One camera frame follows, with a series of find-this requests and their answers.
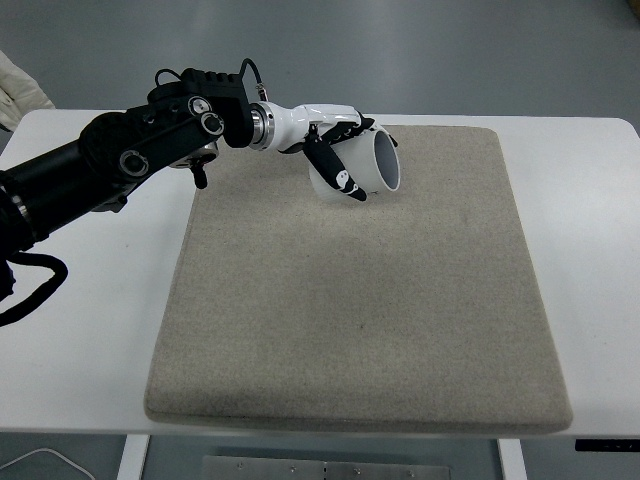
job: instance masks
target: white robotic hand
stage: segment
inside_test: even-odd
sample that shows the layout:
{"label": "white robotic hand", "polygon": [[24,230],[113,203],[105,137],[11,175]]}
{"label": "white robotic hand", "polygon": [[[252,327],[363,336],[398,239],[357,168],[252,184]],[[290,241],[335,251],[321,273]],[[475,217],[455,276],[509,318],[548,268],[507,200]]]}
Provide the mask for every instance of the white robotic hand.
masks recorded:
{"label": "white robotic hand", "polygon": [[360,201],[367,199],[330,145],[356,137],[373,126],[346,105],[300,105],[287,109],[271,102],[252,104],[254,135],[250,147],[303,151],[320,176],[335,190]]}

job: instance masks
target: white mug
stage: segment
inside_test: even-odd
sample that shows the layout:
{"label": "white mug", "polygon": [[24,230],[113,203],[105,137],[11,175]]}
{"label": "white mug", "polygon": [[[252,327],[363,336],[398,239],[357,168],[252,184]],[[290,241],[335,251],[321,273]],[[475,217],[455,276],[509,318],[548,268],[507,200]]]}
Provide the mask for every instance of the white mug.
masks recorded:
{"label": "white mug", "polygon": [[[358,187],[367,194],[395,192],[400,186],[400,163],[396,147],[389,133],[375,125],[360,135],[331,148],[344,164]],[[330,187],[313,165],[309,164],[309,178],[318,196],[329,203],[353,201]]]}

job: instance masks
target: black robotic arm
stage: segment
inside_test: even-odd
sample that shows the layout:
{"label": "black robotic arm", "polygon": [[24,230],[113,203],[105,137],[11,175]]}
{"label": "black robotic arm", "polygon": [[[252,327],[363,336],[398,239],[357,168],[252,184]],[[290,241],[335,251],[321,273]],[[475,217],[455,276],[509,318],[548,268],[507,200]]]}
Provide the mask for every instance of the black robotic arm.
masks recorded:
{"label": "black robotic arm", "polygon": [[[247,65],[256,74],[259,104],[250,105],[247,99],[242,81]],[[159,84],[164,72],[172,73],[176,81]],[[0,171],[0,301],[13,293],[15,282],[7,261],[55,272],[24,304],[0,314],[0,326],[37,308],[67,275],[61,261],[24,251],[87,212],[119,211],[133,190],[167,166],[190,168],[196,186],[205,188],[203,166],[216,158],[221,137],[233,148],[303,150],[333,188],[346,190],[360,201],[366,199],[352,179],[348,189],[336,183],[336,175],[346,170],[329,145],[357,136],[373,120],[353,107],[313,105],[287,110],[271,104],[250,59],[245,59],[238,74],[190,68],[177,75],[161,70],[147,100],[147,105],[126,112],[102,114],[83,129],[78,140]],[[271,113],[276,111],[277,119]]]}

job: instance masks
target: beige cushion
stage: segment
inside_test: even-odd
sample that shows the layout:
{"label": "beige cushion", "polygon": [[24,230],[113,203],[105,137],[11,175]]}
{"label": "beige cushion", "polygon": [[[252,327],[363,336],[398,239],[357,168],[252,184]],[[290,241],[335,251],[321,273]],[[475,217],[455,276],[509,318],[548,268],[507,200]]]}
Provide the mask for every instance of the beige cushion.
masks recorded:
{"label": "beige cushion", "polygon": [[366,204],[322,204],[301,154],[222,150],[176,268],[151,419],[354,432],[568,427],[495,132],[389,130],[402,185]]}

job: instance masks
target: black cable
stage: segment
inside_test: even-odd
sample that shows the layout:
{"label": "black cable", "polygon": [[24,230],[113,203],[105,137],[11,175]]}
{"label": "black cable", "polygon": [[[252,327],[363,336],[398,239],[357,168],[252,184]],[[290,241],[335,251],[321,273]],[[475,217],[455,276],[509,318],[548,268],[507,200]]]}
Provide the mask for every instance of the black cable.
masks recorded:
{"label": "black cable", "polygon": [[170,73],[171,75],[176,77],[178,80],[180,80],[180,75],[178,75],[176,72],[174,72],[170,68],[163,68],[161,70],[158,70],[158,72],[156,73],[156,87],[160,86],[160,75],[162,75],[163,73]]}
{"label": "black cable", "polygon": [[7,260],[18,265],[48,268],[53,270],[53,277],[36,288],[28,298],[18,305],[11,307],[4,313],[0,313],[0,327],[22,320],[33,312],[53,295],[58,287],[64,283],[69,274],[69,270],[64,262],[50,255],[17,252],[7,258]]}
{"label": "black cable", "polygon": [[247,65],[249,65],[251,67],[251,70],[253,70],[253,74],[256,77],[256,83],[262,83],[262,78],[260,78],[260,72],[258,71],[258,67],[250,58],[245,58],[242,61],[242,67],[240,67],[240,73],[239,73],[240,77],[241,78],[244,77],[244,72],[247,69]]}

